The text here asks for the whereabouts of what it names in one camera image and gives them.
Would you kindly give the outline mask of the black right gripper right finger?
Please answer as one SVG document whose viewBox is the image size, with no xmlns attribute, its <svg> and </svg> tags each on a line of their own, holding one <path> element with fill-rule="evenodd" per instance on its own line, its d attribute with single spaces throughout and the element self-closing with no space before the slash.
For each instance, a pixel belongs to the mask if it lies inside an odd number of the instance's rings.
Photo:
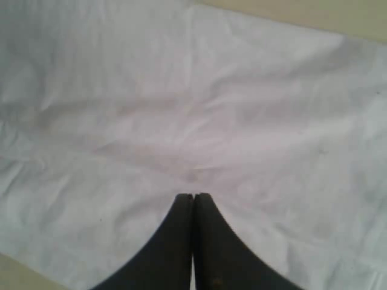
<svg viewBox="0 0 387 290">
<path fill-rule="evenodd" d="M 197 289 L 299 289 L 244 244 L 207 193 L 194 198 L 192 233 Z"/>
</svg>

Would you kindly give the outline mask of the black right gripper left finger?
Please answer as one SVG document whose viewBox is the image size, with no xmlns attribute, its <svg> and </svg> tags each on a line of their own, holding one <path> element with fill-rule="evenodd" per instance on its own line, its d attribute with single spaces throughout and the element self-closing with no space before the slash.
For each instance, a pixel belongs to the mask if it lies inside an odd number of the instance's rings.
<svg viewBox="0 0 387 290">
<path fill-rule="evenodd" d="M 94 289 L 189 289 L 194 197 L 178 194 L 144 247 Z"/>
</svg>

